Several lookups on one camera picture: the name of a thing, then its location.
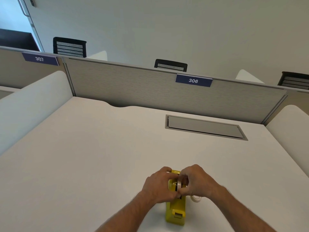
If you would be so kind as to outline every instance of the yellow tape dispenser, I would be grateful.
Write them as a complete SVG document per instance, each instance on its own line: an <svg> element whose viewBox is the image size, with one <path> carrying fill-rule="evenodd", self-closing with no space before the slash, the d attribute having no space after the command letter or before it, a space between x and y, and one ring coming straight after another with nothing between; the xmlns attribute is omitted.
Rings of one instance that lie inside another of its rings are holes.
<svg viewBox="0 0 309 232"><path fill-rule="evenodd" d="M172 173L180 174L180 171L172 170ZM186 187L185 184L181 184L177 179L171 179L168 181L168 189L170 191L177 191L178 187ZM165 219L169 223L184 225L186 218L186 197L181 196L178 199L174 199L172 202L166 203Z"/></svg>

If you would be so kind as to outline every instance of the desk surface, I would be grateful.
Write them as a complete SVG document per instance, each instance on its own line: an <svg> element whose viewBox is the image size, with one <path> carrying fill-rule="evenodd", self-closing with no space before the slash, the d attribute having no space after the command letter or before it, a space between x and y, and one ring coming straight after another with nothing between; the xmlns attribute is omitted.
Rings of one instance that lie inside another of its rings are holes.
<svg viewBox="0 0 309 232"><path fill-rule="evenodd" d="M249 141L165 129L165 115L238 124ZM0 231L94 231L162 166L194 163L276 230L307 231L309 178L259 124L73 97L0 157ZM139 231L233 231L208 199L184 227L156 205Z"/></svg>

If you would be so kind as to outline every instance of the desk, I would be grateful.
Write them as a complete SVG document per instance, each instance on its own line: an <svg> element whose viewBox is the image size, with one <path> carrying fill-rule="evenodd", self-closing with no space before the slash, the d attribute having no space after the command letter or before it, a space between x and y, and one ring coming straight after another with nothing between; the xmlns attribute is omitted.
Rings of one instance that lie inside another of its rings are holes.
<svg viewBox="0 0 309 232"><path fill-rule="evenodd" d="M166 114L238 124L248 141L165 129ZM307 231L309 178L263 125L79 97L0 157L0 231L94 231L147 176L194 163L276 230ZM139 231L233 231L210 200L186 207L184 227L157 204Z"/></svg>

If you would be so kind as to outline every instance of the left hand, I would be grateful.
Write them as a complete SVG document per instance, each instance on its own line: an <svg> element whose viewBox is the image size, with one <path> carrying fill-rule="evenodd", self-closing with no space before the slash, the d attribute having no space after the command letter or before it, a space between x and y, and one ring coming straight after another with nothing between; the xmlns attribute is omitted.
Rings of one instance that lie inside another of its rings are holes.
<svg viewBox="0 0 309 232"><path fill-rule="evenodd" d="M163 167L146 179L141 192L150 197L154 204L171 202L180 196L177 191L168 189L168 180L178 178L178 174L171 173L171 171L171 168Z"/></svg>

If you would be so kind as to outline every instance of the hand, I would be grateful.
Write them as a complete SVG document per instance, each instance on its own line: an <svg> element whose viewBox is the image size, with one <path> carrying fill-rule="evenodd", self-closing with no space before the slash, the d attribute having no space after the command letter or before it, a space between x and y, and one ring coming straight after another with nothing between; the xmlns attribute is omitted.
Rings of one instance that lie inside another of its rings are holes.
<svg viewBox="0 0 309 232"><path fill-rule="evenodd" d="M168 189L168 180L178 178L178 174L171 173L171 171L171 168L163 167L146 179L141 192L150 197L154 204L171 202L179 196L177 191Z"/></svg>
<svg viewBox="0 0 309 232"><path fill-rule="evenodd" d="M187 185L178 189L181 195L196 195L212 199L222 187L197 164L184 168L179 178Z"/></svg>

